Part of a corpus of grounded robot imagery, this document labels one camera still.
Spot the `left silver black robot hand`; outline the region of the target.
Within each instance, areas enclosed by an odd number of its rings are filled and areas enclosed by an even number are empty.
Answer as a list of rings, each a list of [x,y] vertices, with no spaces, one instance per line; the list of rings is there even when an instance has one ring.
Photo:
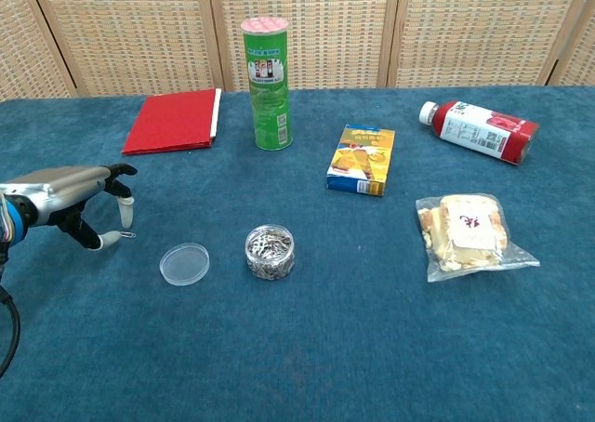
[[[1,183],[1,240],[21,242],[28,229],[56,226],[88,250],[99,251],[115,244],[129,229],[134,217],[131,190],[117,178],[134,176],[128,164],[62,166],[37,170]],[[82,219],[86,202],[105,191],[116,198],[123,231],[96,233]]]

